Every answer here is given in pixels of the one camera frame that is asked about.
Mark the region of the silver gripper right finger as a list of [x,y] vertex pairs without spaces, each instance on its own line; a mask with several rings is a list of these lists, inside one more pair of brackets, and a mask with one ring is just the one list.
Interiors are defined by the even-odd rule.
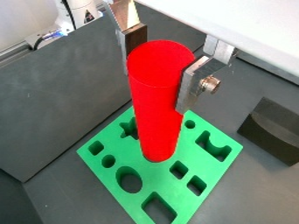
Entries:
[[197,101],[201,93],[213,94],[220,87],[220,80],[213,74],[229,64],[237,49],[208,35],[201,48],[201,55],[182,69],[174,110],[182,115]]

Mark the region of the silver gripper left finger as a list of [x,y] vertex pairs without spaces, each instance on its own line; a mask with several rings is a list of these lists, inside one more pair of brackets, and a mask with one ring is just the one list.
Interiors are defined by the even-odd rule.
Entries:
[[133,0],[102,1],[115,27],[115,39],[121,49],[123,74],[126,74],[126,56],[146,42],[146,25],[140,22]]

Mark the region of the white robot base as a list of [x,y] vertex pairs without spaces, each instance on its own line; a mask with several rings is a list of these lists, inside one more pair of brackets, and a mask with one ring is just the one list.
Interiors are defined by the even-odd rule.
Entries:
[[65,37],[70,32],[102,16],[102,13],[97,10],[94,0],[53,0],[53,2],[57,9],[53,24],[25,39],[33,51],[50,41]]

